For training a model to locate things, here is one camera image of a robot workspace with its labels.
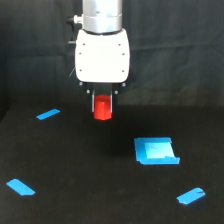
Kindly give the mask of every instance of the blue tape strip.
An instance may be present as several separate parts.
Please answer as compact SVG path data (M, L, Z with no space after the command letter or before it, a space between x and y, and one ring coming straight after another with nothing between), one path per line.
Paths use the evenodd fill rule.
M35 191L27 187L25 184L23 184L21 181L14 179L7 183L7 185L12 188L14 191L16 191L21 196L24 195L33 195L35 194Z
M48 117L53 116L53 115L58 114L58 113L60 113L59 110L53 109L53 110L50 110L50 111L48 111L46 113L43 113L43 114L38 115L37 118L39 120L43 120L45 118L48 118Z
M162 159L142 159L140 163L143 165L169 165L179 164L180 158L178 157L165 157Z
M171 138L137 138L137 141L140 141L142 143L165 143L169 142L172 143Z
M182 204L188 205L191 202L205 196L204 191L201 188L195 188L179 197L177 197L178 201Z

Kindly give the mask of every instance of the black table surface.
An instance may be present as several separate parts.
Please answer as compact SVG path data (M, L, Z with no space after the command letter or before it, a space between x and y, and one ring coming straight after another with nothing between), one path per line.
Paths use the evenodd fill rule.
M60 113L38 120L51 109ZM141 165L134 139L170 137L179 165ZM224 109L13 104L0 123L1 224L224 223ZM20 196L19 179L36 193ZM200 187L203 198L177 197Z

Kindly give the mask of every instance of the blue paper piece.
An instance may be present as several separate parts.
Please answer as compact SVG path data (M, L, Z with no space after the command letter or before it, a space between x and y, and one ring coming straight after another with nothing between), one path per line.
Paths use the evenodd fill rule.
M179 164L180 158L178 157L165 157L162 159L142 159L140 163L143 165L169 165Z
M27 187L25 184L23 184L21 181L14 179L7 183L7 185L12 188L14 191L16 191L21 196L24 195L33 195L35 194L35 191Z
M59 110L53 109L53 110L50 110L50 111L48 111L46 113L43 113L43 114L38 115L37 118L39 120L43 120L45 118L48 118L48 117L53 116L53 115L58 114L58 113L60 113Z
M135 139L136 160L144 165L179 164L174 156L170 138Z
M203 197L205 195L204 191L201 188L195 188L181 196L177 199L180 203L188 205L191 202Z
M174 157L170 143L145 143L145 150L149 159Z

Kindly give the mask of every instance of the metal cylinder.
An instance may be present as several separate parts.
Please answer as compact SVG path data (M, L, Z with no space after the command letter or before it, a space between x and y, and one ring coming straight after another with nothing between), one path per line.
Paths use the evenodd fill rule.
M93 33L122 30L123 0L83 0L83 29Z

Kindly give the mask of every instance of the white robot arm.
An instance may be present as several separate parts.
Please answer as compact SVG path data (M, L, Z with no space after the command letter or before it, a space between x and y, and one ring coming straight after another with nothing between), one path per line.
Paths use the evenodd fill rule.
M111 84L111 112L113 94L118 85L125 85L130 67L130 48L126 30L122 28L123 0L82 0L83 14L68 18L68 23L82 24L75 48L76 75L87 84L87 93L94 96L96 84Z

